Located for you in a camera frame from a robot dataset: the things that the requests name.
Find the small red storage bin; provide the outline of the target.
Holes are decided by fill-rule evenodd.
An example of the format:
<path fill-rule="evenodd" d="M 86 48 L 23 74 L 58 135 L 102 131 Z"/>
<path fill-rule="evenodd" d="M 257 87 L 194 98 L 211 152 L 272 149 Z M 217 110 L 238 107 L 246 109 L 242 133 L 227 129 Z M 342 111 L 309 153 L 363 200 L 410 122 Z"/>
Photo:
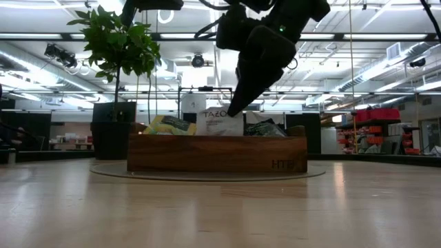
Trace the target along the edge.
<path fill-rule="evenodd" d="M 357 123 L 363 123 L 369 121 L 371 119 L 370 112 L 371 112 L 370 110 L 357 110 L 354 120 Z"/>

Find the green yellow tea packet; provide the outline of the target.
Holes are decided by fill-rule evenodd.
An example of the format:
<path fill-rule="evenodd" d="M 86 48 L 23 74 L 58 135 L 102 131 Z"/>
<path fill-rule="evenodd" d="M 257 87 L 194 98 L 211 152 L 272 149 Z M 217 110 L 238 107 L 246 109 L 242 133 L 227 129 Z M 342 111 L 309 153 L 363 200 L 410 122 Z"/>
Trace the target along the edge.
<path fill-rule="evenodd" d="M 196 124 L 174 116 L 158 115 L 143 131 L 143 134 L 193 136 Z"/>

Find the black overhead rig bar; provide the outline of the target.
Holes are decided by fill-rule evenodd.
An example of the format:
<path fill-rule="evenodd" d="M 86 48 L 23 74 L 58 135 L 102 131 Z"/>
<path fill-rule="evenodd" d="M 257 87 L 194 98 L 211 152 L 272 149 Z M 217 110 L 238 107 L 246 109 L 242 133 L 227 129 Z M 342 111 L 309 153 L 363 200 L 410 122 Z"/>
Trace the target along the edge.
<path fill-rule="evenodd" d="M 207 38 L 194 37 L 189 32 L 159 32 L 151 33 L 155 41 L 215 41 L 215 34 L 208 34 Z M 81 33 L 31 33 L 31 32 L 0 32 L 0 41 L 83 41 Z M 334 42 L 435 42 L 441 41 L 436 33 L 324 33 L 306 32 L 302 33 L 299 41 L 334 41 Z"/>

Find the green leafy plant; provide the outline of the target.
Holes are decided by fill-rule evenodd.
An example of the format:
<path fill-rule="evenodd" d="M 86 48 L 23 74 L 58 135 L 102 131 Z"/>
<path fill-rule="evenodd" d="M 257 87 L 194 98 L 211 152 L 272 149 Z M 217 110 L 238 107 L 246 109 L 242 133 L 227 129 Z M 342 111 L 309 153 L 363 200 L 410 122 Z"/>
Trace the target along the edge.
<path fill-rule="evenodd" d="M 121 75 L 150 77 L 161 64 L 160 45 L 150 34 L 150 24 L 124 24 L 121 14 L 109 12 L 103 6 L 77 11 L 76 15 L 78 18 L 67 24 L 83 26 L 80 33 L 86 42 L 84 50 L 91 52 L 88 63 L 99 68 L 95 77 L 115 82 L 112 120 L 116 121 Z"/>

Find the rolling parts bin rack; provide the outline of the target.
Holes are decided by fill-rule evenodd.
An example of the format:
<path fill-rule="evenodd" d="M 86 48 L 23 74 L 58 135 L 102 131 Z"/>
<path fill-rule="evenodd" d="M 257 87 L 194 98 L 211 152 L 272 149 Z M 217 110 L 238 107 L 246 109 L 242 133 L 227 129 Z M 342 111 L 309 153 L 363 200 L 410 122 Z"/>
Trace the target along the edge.
<path fill-rule="evenodd" d="M 419 155 L 419 127 L 399 120 L 370 120 L 337 127 L 343 154 Z"/>

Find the large red storage bin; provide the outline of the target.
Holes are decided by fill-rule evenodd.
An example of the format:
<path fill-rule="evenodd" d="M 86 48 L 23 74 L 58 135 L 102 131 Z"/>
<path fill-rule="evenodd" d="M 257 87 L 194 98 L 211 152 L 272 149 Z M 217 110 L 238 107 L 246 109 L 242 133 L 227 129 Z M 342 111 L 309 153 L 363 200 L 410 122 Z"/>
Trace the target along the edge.
<path fill-rule="evenodd" d="M 375 108 L 369 110 L 372 120 L 400 120 L 400 111 L 394 108 Z"/>

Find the round grey mat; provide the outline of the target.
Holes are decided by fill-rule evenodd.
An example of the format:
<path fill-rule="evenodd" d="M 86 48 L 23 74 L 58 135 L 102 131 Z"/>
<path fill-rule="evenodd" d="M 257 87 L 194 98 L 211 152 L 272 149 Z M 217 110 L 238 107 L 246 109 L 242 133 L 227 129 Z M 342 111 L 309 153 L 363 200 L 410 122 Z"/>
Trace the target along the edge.
<path fill-rule="evenodd" d="M 126 162 L 94 164 L 90 166 L 90 171 L 95 174 L 120 178 L 222 183 L 291 180 L 325 174 L 325 170 L 322 167 L 314 166 L 309 166 L 308 171 L 305 173 L 288 172 L 287 174 L 276 172 L 172 172 L 157 170 L 130 172 L 127 171 Z"/>

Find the black tea packet green print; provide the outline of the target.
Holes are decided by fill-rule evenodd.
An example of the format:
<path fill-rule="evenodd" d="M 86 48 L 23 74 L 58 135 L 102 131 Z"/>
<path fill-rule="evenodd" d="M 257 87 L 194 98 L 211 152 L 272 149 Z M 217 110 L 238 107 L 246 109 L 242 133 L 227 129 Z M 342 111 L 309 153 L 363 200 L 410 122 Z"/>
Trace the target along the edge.
<path fill-rule="evenodd" d="M 248 123 L 244 128 L 245 136 L 286 136 L 286 133 L 271 118 L 259 123 Z"/>

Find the black plant pot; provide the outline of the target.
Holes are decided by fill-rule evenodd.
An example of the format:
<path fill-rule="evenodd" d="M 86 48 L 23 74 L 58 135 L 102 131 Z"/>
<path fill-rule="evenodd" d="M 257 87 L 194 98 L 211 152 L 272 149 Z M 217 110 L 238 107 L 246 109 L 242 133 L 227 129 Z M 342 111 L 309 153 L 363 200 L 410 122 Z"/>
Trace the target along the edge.
<path fill-rule="evenodd" d="M 95 103 L 90 123 L 95 158 L 125 160 L 135 120 L 135 102 Z"/>

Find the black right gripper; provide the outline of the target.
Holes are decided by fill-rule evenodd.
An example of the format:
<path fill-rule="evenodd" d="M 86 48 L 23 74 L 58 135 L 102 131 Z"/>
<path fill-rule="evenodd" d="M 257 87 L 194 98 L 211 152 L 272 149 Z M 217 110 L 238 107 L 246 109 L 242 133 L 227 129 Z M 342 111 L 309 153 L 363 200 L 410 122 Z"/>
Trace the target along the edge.
<path fill-rule="evenodd" d="M 249 18 L 245 7 L 232 5 L 218 20 L 216 46 L 238 51 L 238 83 L 227 114 L 234 117 L 283 75 L 296 54 L 295 45 L 261 20 Z"/>

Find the wooden tea organizer box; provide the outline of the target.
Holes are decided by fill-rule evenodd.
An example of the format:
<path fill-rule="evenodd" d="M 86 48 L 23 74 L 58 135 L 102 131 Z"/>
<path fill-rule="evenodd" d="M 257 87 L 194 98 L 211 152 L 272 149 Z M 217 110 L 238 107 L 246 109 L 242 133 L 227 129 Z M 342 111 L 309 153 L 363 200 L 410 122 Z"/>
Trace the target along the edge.
<path fill-rule="evenodd" d="M 305 136 L 179 136 L 132 134 L 131 172 L 305 173 Z"/>

